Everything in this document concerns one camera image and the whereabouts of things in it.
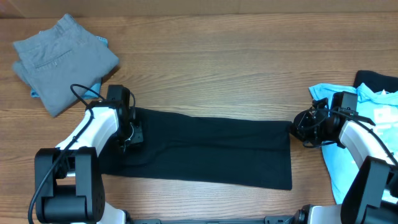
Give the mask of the black t-shirt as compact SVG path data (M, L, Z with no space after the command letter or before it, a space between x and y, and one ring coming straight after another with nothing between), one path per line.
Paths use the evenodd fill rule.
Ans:
M191 117L138 108L143 142L103 149L101 173L290 190L288 121Z

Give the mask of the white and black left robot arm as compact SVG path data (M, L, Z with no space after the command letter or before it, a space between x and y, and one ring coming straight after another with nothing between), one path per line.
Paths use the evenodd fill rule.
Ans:
M100 154L119 154L143 143L136 99L125 86L110 85L105 97L85 103L77 128L54 148L35 155L35 192L29 204L29 223L131 223L125 210L106 202Z

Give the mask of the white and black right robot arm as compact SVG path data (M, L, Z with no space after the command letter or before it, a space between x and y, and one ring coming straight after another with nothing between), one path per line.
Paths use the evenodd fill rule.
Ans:
M292 223L397 223L397 204L383 200L385 191L397 196L397 160L379 136L370 129L374 122L356 111L358 96L342 91L313 101L299 113L290 133L307 148L337 144L347 148L359 172L343 203L333 206L306 205Z

